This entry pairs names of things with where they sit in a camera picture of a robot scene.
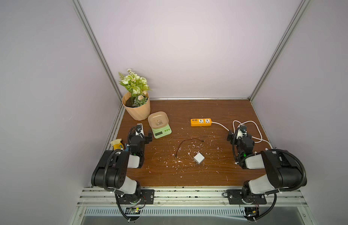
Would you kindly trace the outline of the white USB charger adapter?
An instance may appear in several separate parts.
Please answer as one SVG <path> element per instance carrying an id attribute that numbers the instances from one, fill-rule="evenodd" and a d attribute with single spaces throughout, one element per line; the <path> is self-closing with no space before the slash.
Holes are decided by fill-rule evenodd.
<path id="1" fill-rule="evenodd" d="M 194 156 L 193 159 L 197 164 L 200 165 L 204 161 L 205 157 L 199 152 Z"/>

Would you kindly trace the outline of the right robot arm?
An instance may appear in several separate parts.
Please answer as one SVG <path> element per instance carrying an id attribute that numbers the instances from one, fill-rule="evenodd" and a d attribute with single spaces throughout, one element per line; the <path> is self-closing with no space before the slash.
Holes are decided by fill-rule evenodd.
<path id="1" fill-rule="evenodd" d="M 254 153 L 255 142 L 247 133 L 229 131 L 227 141 L 232 145 L 234 159 L 242 169 L 264 169 L 265 175 L 244 182 L 242 199 L 259 195 L 290 192 L 306 186 L 307 173 L 303 163 L 292 153 L 281 149 Z"/>

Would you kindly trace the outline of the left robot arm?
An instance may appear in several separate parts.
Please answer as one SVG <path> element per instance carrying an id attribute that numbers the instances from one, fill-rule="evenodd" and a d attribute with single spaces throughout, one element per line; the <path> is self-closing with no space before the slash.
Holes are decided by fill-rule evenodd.
<path id="1" fill-rule="evenodd" d="M 127 150 L 106 150 L 91 177 L 91 185 L 133 199 L 141 197 L 141 186 L 127 176 L 128 169 L 139 169 L 145 160 L 145 145 L 152 141 L 152 133 L 130 135 Z"/>

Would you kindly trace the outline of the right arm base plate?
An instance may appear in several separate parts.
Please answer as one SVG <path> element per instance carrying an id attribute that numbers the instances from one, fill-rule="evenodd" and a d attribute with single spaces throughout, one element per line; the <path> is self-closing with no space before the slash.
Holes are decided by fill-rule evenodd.
<path id="1" fill-rule="evenodd" d="M 246 193 L 243 190 L 239 190 L 239 189 L 228 189 L 222 195 L 223 197 L 226 197 L 228 199 L 229 204 L 237 204 L 237 205 L 267 204 L 265 195 L 255 195 L 250 192 Z"/>

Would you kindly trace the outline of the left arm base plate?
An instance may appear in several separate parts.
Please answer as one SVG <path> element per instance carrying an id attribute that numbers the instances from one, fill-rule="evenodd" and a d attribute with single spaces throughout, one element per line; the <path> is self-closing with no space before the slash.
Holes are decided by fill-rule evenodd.
<path id="1" fill-rule="evenodd" d="M 124 194 L 118 196 L 120 204 L 135 205 L 139 204 L 153 204 L 155 197 L 154 189 L 142 189 L 134 194 Z"/>

